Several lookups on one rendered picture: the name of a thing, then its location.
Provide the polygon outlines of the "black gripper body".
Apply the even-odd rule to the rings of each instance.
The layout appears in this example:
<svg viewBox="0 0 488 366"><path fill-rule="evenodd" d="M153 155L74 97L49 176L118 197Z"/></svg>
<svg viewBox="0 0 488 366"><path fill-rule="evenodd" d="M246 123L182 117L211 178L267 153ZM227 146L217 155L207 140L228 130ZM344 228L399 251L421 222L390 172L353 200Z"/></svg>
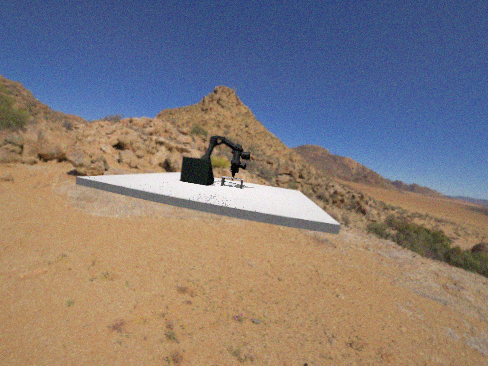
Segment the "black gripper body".
<svg viewBox="0 0 488 366"><path fill-rule="evenodd" d="M231 160L231 166L239 167L239 160L240 160L239 157L233 157L232 160Z"/></svg>

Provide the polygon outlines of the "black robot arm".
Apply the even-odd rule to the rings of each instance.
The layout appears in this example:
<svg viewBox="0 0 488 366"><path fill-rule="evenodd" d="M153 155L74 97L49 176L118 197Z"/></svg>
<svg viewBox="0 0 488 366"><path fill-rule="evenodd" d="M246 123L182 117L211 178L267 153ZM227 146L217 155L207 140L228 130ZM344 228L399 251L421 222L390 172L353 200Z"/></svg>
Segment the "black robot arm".
<svg viewBox="0 0 488 366"><path fill-rule="evenodd" d="M221 140L221 142L217 143L217 139ZM227 140L225 137L220 137L220 136L212 136L210 138L209 148L207 149L205 155L203 155L201 158L210 160L210 155L211 155L211 152L213 150L213 147L216 145L219 145L221 143L224 143L233 149L231 151L233 154L233 157L239 157L240 158L240 156L241 156L242 159L250 160L250 152L243 152L242 145L240 145L238 143L235 144L232 141ZM239 160L239 167L242 169L246 169L246 163L241 162Z"/></svg>

